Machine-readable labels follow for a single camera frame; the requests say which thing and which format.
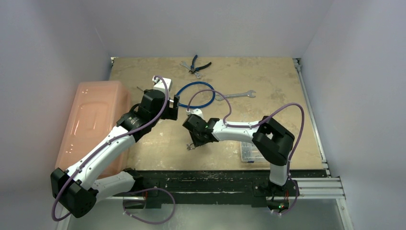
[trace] wrench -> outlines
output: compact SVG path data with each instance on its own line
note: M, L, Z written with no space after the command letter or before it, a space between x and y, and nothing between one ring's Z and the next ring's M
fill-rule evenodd
M188 64L186 64L186 62L183 61L183 62L181 62L180 65L186 67L190 71L190 66L188 66ZM200 79L200 76L203 76L202 74L200 74L198 72L195 72L194 74L197 77L197 79Z
M255 91L254 90L248 90L247 92L243 92L243 93L236 93L236 94L228 94L228 95L224 95L227 99L228 98L234 98L234 97L251 97L254 98L255 95L252 95ZM224 98L220 95L216 95L216 100L218 101L222 101L224 100Z

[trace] wire cutters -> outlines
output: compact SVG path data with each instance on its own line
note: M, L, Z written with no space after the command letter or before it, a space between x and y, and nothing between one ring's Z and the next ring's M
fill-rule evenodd
M199 71L199 70L205 69L205 68L209 67L209 66L212 64L212 62L209 62L208 64L206 64L206 65L204 65L204 66L200 66L200 67L196 67L196 68L195 68L195 67L194 67L194 62L196 61L196 59L197 59L197 55L195 55L194 58L193 58L193 60L192 60L191 69L189 70L189 72L190 72L191 74L194 74L195 72L197 72L197 71Z

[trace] white enclosure wall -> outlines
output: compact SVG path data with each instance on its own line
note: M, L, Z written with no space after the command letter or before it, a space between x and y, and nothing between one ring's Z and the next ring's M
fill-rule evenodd
M337 0L303 56L331 172L356 229L405 229L406 2Z
M83 0L112 57L299 58L333 0Z
M109 56L78 0L2 0L1 229L54 229L49 175L76 88L105 80Z

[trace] small plastic box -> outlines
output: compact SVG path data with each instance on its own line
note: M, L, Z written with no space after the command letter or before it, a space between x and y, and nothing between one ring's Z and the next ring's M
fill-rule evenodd
M76 91L55 168L67 169L86 156L130 109L130 93L119 81L82 82ZM128 150L99 176L118 174L125 167Z
M241 160L243 162L266 162L263 155L259 152L258 148L251 143L241 142Z

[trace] plywood surface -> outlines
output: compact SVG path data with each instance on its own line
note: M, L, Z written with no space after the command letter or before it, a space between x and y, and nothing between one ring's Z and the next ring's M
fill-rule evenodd
M110 80L121 81L131 92L132 102L139 103L143 92L152 89L152 76L161 75L173 80L171 97L184 85L197 81L194 75L180 65L190 63L191 57L116 58ZM305 109L305 127L302 139L293 156L292 169L322 169L318 149L305 98L293 62L288 57L199 57L196 66L209 61L212 65L201 71L202 81L211 84L224 94L255 90L256 98L230 99L233 113L228 121L256 121L269 115L282 105L298 102ZM180 102L187 104L204 85L193 85L180 95ZM212 94L197 95L192 105L204 104ZM209 143L187 151L192 142L189 132L182 126L186 109L179 108L177 121L160 120L150 133L133 145L127 167L137 170L242 170L268 169L267 162L246 163L241 161L240 143L222 141ZM225 101L214 101L203 109L204 118L223 118L228 113ZM297 137L301 115L297 107L288 107L275 116Z

